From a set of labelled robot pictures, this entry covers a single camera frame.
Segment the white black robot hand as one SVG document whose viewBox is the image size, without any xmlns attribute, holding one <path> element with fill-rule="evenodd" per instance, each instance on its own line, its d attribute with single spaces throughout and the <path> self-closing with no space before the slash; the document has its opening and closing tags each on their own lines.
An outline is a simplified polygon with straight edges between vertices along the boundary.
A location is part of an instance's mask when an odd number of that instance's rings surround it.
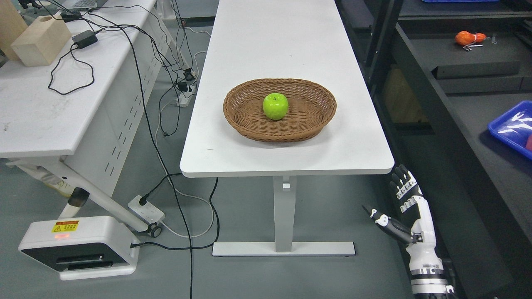
<svg viewBox="0 0 532 299">
<path fill-rule="evenodd" d="M 400 220 L 363 206 L 376 226 L 405 245 L 410 255 L 410 271 L 414 274 L 439 274 L 443 262 L 435 252 L 436 233 L 431 209 L 412 172 L 401 164 L 395 168 L 389 183 L 399 203 Z"/>
</svg>

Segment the white robot forearm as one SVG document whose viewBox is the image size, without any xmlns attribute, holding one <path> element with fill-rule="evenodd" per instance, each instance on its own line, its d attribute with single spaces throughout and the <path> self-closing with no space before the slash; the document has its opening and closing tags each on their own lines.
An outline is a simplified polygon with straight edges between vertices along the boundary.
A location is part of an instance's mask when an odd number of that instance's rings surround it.
<svg viewBox="0 0 532 299">
<path fill-rule="evenodd" d="M 447 280 L 442 260 L 411 270 L 410 282 L 415 299 L 456 299 L 454 287 Z"/>
</svg>

